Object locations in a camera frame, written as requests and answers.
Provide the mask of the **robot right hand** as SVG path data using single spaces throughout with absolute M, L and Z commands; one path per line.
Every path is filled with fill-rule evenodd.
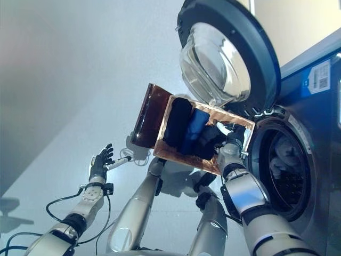
M 215 126 L 225 136 L 222 142 L 214 146 L 217 153 L 227 143 L 232 143 L 239 147 L 242 159 L 245 159 L 249 155 L 248 144 L 252 135 L 251 129 L 241 124 L 229 122 L 216 122 Z

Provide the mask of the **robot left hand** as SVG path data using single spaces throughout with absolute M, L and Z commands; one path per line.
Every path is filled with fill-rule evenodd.
M 97 182 L 104 184 L 107 180 L 107 172 L 128 163 L 132 160 L 131 156 L 124 156 L 119 159 L 112 159 L 114 156 L 113 145 L 107 144 L 97 155 L 92 156 L 89 166 L 89 183 Z

